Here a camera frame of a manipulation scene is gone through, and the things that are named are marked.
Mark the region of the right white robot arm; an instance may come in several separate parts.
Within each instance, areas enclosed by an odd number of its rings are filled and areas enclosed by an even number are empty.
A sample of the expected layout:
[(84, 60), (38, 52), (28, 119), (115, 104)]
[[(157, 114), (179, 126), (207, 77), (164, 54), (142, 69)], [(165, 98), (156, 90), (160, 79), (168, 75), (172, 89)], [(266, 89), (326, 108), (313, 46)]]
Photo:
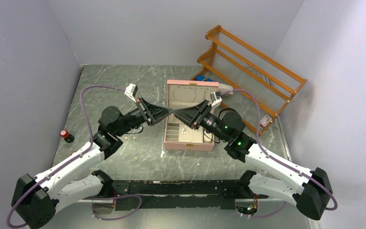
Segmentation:
[(239, 183), (238, 192), (248, 198), (252, 194), (267, 195), (290, 203), (304, 216), (320, 220), (333, 197), (332, 187), (325, 170), (314, 170), (296, 165), (267, 150), (244, 133), (245, 123), (235, 111), (222, 118), (212, 114), (208, 101), (174, 110), (174, 116), (193, 130), (202, 127), (227, 145), (227, 154), (247, 165), (254, 165), (274, 178), (253, 174)]

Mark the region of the pink jewelry box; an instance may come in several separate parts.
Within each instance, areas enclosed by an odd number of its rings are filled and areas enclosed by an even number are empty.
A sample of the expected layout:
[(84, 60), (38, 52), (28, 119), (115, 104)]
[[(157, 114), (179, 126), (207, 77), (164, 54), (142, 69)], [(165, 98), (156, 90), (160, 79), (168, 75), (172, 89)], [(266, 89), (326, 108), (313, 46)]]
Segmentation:
[[(169, 108), (181, 109), (195, 106), (203, 100), (211, 100), (211, 93), (219, 89), (218, 82), (167, 80), (167, 105)], [(206, 134), (202, 127), (191, 129), (174, 114), (166, 119), (164, 134), (165, 149), (212, 151), (214, 136)]]

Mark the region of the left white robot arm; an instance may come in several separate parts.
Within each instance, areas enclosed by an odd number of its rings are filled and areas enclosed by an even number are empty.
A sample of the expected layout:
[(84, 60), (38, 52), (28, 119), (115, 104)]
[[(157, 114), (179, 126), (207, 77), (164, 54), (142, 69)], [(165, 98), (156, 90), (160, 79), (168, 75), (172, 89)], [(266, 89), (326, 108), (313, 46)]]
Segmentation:
[(146, 123), (154, 126), (173, 111), (157, 106), (143, 98), (136, 100), (136, 109), (122, 114), (119, 108), (109, 106), (102, 111), (96, 133), (90, 133), (89, 141), (78, 151), (56, 166), (35, 176), (21, 176), (14, 190), (11, 209), (6, 218), (7, 226), (16, 212), (31, 229), (47, 224), (56, 213), (85, 198), (113, 198), (113, 180), (105, 172), (97, 170), (86, 178), (75, 178), (86, 169), (112, 156), (123, 144), (120, 136)]

